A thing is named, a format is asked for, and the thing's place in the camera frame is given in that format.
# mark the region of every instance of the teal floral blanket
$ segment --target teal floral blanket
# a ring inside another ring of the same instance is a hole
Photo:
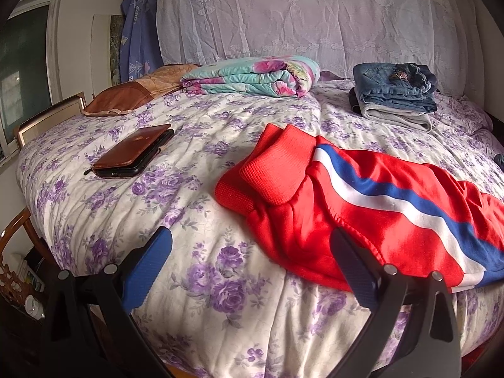
[[[320,67],[301,56],[248,57],[205,65],[182,77],[193,94],[241,93],[303,97],[318,81]]]

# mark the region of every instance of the brown leather wallet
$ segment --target brown leather wallet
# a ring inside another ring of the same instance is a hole
[[[133,177],[139,174],[173,137],[170,124],[140,128],[98,159],[91,169],[99,177]]]

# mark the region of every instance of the floral bedsheet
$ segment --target floral bedsheet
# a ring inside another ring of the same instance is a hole
[[[319,83],[302,99],[177,93],[122,117],[74,117],[24,147],[17,177],[54,257],[75,275],[121,261],[160,225],[171,229],[172,253],[133,311],[165,362],[199,377],[326,376],[369,312],[352,294],[271,262],[244,220],[213,198],[218,178],[254,148],[266,124],[291,123],[346,149],[433,163],[504,198],[504,174],[491,160],[504,150],[473,104],[437,94],[434,129],[425,134],[352,113],[351,86]],[[83,175],[137,128],[163,123],[176,135],[142,175]],[[453,295],[463,354],[492,334],[503,303],[502,283]],[[404,308],[376,367],[390,361],[407,316]]]

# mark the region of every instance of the silver bolt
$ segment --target silver bolt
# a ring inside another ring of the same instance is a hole
[[[383,269],[389,276],[395,276],[397,274],[397,267],[393,264],[386,264],[383,266]]]
[[[58,274],[58,278],[60,280],[66,280],[68,276],[70,275],[70,272],[68,270],[63,270]]]
[[[105,274],[114,274],[117,271],[117,266],[115,264],[107,264],[103,271]]]
[[[437,270],[434,270],[430,275],[436,281],[443,281],[443,275]]]

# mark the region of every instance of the red cloth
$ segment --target red cloth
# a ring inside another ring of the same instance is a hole
[[[439,270],[457,290],[504,278],[499,200],[437,166],[342,150],[291,125],[268,124],[215,197],[273,261],[325,286],[349,290],[329,248],[335,227],[407,275]]]

